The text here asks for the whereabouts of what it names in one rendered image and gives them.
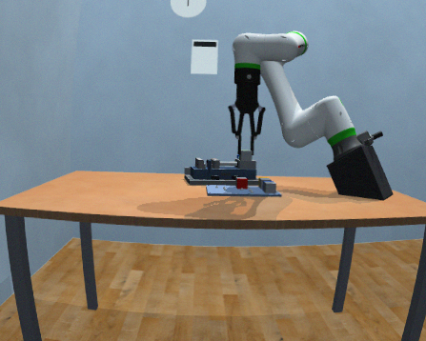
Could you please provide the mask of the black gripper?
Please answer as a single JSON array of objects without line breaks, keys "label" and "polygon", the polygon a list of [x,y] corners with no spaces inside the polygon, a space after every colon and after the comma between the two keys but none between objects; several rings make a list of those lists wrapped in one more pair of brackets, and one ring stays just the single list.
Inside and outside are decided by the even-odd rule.
[{"label": "black gripper", "polygon": [[[231,113],[231,123],[232,123],[232,133],[235,134],[235,138],[238,139],[238,155],[241,155],[241,131],[243,125],[244,114],[248,113],[250,116],[251,124],[251,150],[254,155],[254,140],[257,139],[257,135],[261,133],[263,113],[266,108],[259,106],[257,101],[258,95],[258,85],[253,84],[237,84],[236,85],[236,101],[235,104],[228,106],[228,109]],[[241,112],[239,114],[239,122],[237,131],[235,130],[235,119],[234,119],[234,110],[235,107]],[[254,127],[254,112],[258,108],[258,122],[257,129],[255,131]]]}]

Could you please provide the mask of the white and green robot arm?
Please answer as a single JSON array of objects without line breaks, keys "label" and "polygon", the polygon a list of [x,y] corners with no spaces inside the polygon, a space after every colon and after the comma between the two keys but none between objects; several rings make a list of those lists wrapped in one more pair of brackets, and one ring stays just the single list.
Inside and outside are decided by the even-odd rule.
[{"label": "white and green robot arm", "polygon": [[308,40],[304,37],[296,31],[238,35],[233,41],[234,83],[260,85],[262,76],[273,98],[283,138],[294,148],[303,148],[324,136],[335,161],[360,146],[371,146],[373,140],[383,136],[382,131],[371,136],[367,131],[356,134],[338,97],[326,97],[302,111],[283,65],[306,52]]}]

